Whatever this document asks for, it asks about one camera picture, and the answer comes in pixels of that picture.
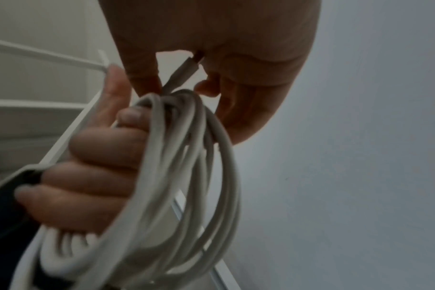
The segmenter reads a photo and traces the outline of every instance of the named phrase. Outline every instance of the cable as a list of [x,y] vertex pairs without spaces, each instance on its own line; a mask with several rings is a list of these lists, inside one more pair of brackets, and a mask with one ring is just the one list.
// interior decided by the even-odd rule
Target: cable
[[[186,81],[185,75],[189,78],[197,70],[196,58],[192,60],[172,75],[161,96],[147,94],[136,104],[150,106],[152,119],[135,190],[125,208],[100,237],[42,225],[17,265],[11,290],[32,289],[37,260],[48,275],[74,280],[73,290],[105,285],[166,290],[183,287],[222,259],[239,221],[238,170],[224,127],[200,96],[190,90],[171,93]],[[166,111],[172,116],[169,128]],[[199,235],[215,141],[222,160],[222,187],[213,217]],[[146,246],[185,181],[189,189],[177,228],[160,244]],[[178,272],[186,263],[187,269]]]

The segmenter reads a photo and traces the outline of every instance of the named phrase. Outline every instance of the hand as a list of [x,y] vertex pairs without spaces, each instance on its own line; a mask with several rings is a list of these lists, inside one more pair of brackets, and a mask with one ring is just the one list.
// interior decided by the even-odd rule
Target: hand
[[217,97],[234,144],[274,115],[315,37],[320,0],[99,0],[137,94],[160,92],[156,52],[205,53],[196,92]]
[[[125,72],[109,67],[93,118],[70,140],[71,160],[46,170],[39,185],[15,191],[35,220],[101,233],[122,210],[135,185],[150,119],[147,108],[127,108],[130,95]],[[110,128],[116,119],[124,128]]]

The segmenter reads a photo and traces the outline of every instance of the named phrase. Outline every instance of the cable connector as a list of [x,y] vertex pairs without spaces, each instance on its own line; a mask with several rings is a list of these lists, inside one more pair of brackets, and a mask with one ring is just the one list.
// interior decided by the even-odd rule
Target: cable connector
[[198,65],[203,60],[203,57],[203,52],[198,52],[194,54],[193,57],[187,58],[183,64],[174,71],[168,82],[163,86],[162,94],[168,95],[182,86],[198,70]]

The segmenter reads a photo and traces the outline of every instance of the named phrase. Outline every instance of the fingernail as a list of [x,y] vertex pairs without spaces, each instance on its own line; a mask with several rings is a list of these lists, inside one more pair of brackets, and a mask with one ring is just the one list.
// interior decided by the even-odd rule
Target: fingernail
[[22,204],[35,196],[36,191],[32,189],[33,187],[31,185],[23,184],[14,190],[13,195],[15,196],[15,199]]
[[141,112],[134,108],[129,108],[128,110],[125,110],[120,115],[120,123],[126,124],[126,125],[134,125],[138,124],[141,119]]

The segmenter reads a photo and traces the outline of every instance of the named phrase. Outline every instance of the dark sleeve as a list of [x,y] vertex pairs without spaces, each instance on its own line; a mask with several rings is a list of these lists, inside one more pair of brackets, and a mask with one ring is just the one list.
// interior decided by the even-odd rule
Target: dark sleeve
[[[40,172],[24,171],[0,187],[0,290],[9,288],[15,267],[40,226],[15,201],[13,191],[21,184],[38,183],[40,177]],[[47,276],[38,263],[34,285],[41,290],[62,290],[72,283]]]

